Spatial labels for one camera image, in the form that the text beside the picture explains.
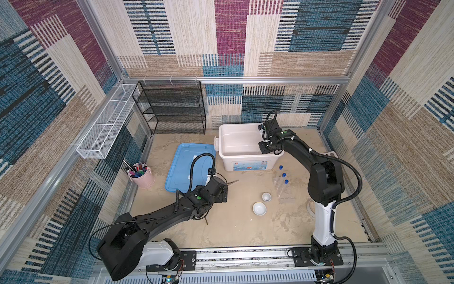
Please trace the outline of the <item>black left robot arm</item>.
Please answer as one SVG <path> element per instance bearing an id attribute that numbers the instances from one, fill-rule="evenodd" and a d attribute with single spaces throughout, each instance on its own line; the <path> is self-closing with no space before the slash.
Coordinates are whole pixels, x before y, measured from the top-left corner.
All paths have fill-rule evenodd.
<path id="1" fill-rule="evenodd" d="M 105 226 L 106 233 L 96 252 L 111 279 L 121 280 L 138 266 L 158 266 L 164 271 L 177 269 L 182 261 L 180 249 L 170 239 L 153 241 L 153 238 L 181 222 L 204 218 L 215 203 L 225 202 L 227 191 L 227 183 L 215 176 L 171 205 L 136 217 L 125 213 Z"/>

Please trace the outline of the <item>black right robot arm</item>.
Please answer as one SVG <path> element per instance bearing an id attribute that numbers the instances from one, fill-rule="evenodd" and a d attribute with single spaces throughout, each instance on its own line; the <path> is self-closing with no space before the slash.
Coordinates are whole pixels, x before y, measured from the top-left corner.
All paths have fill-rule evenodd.
<path id="1" fill-rule="evenodd" d="M 338 241 L 348 240 L 335 234 L 338 205 L 356 198 L 362 190 L 363 180 L 359 171 L 350 163 L 333 156 L 321 154 L 301 140 L 292 130 L 283 130 L 277 120 L 267 120 L 258 126 L 262 134 L 259 148 L 262 154 L 284 151 L 293 156 L 309 172 L 307 190 L 316 203 L 314 233 L 308 255 L 311 262 L 324 265 L 338 257 Z M 353 194 L 343 198 L 345 191 L 343 167 L 349 168 L 357 178 Z"/>

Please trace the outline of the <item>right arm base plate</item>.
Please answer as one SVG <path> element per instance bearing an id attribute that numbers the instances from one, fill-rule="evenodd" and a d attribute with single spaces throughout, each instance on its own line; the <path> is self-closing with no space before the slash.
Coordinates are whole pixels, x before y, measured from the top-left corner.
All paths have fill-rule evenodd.
<path id="1" fill-rule="evenodd" d="M 313 247 L 293 247 L 288 249 L 287 256 L 294 261 L 295 267 L 342 266 L 344 264 L 338 248 L 326 253 Z"/>

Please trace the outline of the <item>white evaporating dish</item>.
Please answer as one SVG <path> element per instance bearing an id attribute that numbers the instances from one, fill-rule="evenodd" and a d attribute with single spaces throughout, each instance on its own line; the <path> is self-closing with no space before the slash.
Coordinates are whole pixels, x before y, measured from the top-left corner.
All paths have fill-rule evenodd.
<path id="1" fill-rule="evenodd" d="M 267 213 L 267 207 L 263 202 L 256 202 L 253 205 L 253 213 L 257 216 L 263 216 Z"/>

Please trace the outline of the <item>small white crucible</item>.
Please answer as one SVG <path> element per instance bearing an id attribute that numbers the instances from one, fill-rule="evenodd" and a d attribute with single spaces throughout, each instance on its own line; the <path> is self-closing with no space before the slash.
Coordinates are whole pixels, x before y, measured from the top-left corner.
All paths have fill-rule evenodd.
<path id="1" fill-rule="evenodd" d="M 264 193 L 262 194 L 262 200 L 263 200 L 264 202 L 270 202 L 270 201 L 272 200 L 271 194 L 268 193 L 268 192 L 264 192 Z"/>

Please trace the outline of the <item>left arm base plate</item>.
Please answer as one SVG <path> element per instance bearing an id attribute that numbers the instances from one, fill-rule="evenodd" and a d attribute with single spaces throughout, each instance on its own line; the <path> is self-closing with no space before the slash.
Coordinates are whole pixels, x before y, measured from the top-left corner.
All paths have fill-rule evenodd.
<path id="1" fill-rule="evenodd" d="M 151 265 L 147 272 L 194 271 L 196 269 L 197 251 L 186 250 L 176 253 L 164 266 Z"/>

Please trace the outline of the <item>clear test tube rack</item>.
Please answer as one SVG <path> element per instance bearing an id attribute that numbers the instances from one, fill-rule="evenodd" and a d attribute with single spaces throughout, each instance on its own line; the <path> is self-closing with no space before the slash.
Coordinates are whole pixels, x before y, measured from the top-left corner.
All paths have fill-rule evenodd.
<path id="1" fill-rule="evenodd" d="M 290 180 L 288 179 L 286 173 L 277 177 L 274 184 L 279 203 L 290 204 L 294 202 L 295 194 L 290 187 Z"/>

